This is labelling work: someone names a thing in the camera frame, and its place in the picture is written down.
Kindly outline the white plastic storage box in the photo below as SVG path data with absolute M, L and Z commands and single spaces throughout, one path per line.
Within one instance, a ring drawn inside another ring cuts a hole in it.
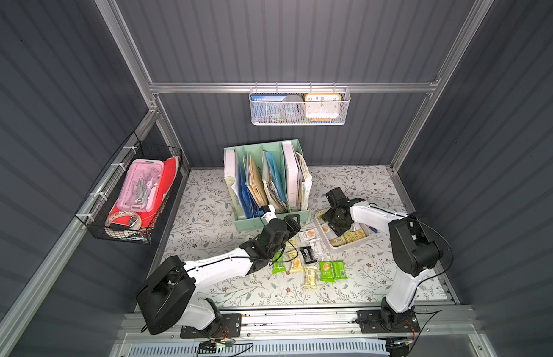
M 359 223 L 354 223 L 345 233 L 338 236 L 332 230 L 331 224 L 324 218 L 326 211 L 327 209 L 317 211 L 314 215 L 314 222 L 320 240 L 330 253 L 340 253 L 356 248 L 375 236 L 374 231 Z

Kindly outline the green cookie packet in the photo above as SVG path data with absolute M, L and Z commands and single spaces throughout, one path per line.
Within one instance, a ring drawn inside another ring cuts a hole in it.
M 333 283 L 335 281 L 335 273 L 333 263 L 330 261 L 319 262 L 320 280 L 322 282 Z
M 286 269 L 286 266 L 285 266 L 285 258 L 284 257 L 276 258 L 273 262 L 272 267 L 273 267 L 272 273 L 274 275 L 282 273 L 282 272 L 286 272 L 287 269 Z
M 346 268 L 345 264 L 342 260 L 335 260 L 332 261 L 332 268 L 334 271 L 334 279 L 337 280 L 345 280 L 348 278 L 346 274 Z

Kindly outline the small yellow cookie packet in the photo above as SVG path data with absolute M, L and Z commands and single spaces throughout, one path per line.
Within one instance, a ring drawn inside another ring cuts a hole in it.
M 294 250 L 295 248 L 298 248 L 297 239 L 295 237 L 289 239 L 289 241 L 286 242 L 286 248 L 287 250 Z

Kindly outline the clear cookie packet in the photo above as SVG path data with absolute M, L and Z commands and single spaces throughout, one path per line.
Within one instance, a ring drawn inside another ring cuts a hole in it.
M 319 234 L 315 230 L 301 231 L 299 233 L 300 247 L 310 246 L 314 251 L 314 255 L 317 259 L 322 258 L 325 255 L 325 249 L 323 242 L 319 237 Z

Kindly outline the black cookie packet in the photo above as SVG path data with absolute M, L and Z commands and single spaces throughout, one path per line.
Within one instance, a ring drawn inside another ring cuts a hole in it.
M 314 255 L 312 247 L 302 246 L 300 247 L 300 253 L 303 256 L 303 262 L 305 265 L 315 264 L 317 262 L 317 258 Z

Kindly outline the pale yellow cookie packet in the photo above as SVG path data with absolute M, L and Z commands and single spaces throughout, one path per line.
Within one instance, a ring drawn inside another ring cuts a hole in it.
M 305 266 L 304 273 L 304 287 L 317 289 L 317 268 L 315 266 Z

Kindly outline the mint green file organizer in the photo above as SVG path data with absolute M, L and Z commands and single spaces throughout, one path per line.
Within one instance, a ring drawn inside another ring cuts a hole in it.
M 237 231 L 254 231 L 264 225 L 260 217 L 252 219 L 245 217 L 239 200 L 239 164 L 245 169 L 247 188 L 259 208 L 263 205 L 273 205 L 277 217 L 281 219 L 288 214 L 299 214 L 302 225 L 309 221 L 308 201 L 312 186 L 311 174 L 303 156 L 300 142 L 297 139 L 285 141 L 292 141 L 300 168 L 302 182 L 299 191 L 300 209 L 298 211 L 290 211 L 288 207 L 285 159 L 282 151 L 283 141 L 224 148 L 225 182 L 233 204 L 233 219 Z

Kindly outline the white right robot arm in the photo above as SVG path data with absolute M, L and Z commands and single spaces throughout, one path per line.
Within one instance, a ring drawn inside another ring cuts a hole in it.
M 429 279 L 437 263 L 454 256 L 450 243 L 434 228 L 412 214 L 400 214 L 367 202 L 349 199 L 336 187 L 325 194 L 330 205 L 322 218 L 337 236 L 358 223 L 389 235 L 392 257 L 398 270 L 387 295 L 380 305 L 380 321 L 392 327 L 415 317 L 414 299 L 417 289 Z

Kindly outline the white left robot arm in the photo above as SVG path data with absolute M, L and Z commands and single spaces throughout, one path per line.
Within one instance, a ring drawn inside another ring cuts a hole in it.
M 300 215 L 266 218 L 260 234 L 225 254 L 196 261 L 182 261 L 177 255 L 165 259 L 136 296 L 145 321 L 142 331 L 157 335 L 180 323 L 207 336 L 223 332 L 218 307 L 197 294 L 226 280 L 252 275 L 279 259 L 286 243 L 300 232 Z

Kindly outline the blue box in basket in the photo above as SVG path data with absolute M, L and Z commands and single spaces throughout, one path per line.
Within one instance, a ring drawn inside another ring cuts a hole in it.
M 286 95 L 252 94 L 250 96 L 251 120 L 254 125 L 273 123 L 282 118 L 282 102 Z

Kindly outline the yellow white alarm clock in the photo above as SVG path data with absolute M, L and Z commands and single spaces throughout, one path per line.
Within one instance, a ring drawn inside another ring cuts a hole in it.
M 308 93 L 304 101 L 307 119 L 332 120 L 340 117 L 341 94 Z

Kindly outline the grey tape roll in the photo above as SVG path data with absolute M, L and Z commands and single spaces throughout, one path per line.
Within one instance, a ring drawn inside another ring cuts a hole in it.
M 305 117 L 304 100 L 299 95 L 287 95 L 282 101 L 281 114 L 284 120 L 296 123 Z

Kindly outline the clear tape roll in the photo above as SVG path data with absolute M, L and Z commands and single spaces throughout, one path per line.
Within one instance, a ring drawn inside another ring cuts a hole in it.
M 139 230 L 142 227 L 142 219 L 134 211 L 117 211 L 108 216 L 105 221 L 105 227 Z

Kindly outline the pink plastic pencil case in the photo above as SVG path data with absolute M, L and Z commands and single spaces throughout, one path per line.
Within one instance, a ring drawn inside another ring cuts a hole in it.
M 161 176 L 162 161 L 134 160 L 126 174 L 116 206 L 120 211 L 149 213 L 154 209 Z

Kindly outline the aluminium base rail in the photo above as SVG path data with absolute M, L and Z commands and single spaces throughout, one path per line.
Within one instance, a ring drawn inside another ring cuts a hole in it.
M 358 321 L 367 311 L 378 318 L 378 304 L 308 305 L 304 307 L 227 308 L 224 315 L 238 314 L 240 324 L 231 324 L 231 332 L 240 330 L 241 340 L 348 338 L 360 336 Z M 422 326 L 423 337 L 469 335 L 481 328 L 474 309 L 469 305 L 423 303 L 416 306 L 416 321 Z M 117 333 L 117 343 L 177 342 L 185 323 L 179 321 L 165 332 L 152 335 L 144 330 L 145 320 L 140 313 L 123 318 Z

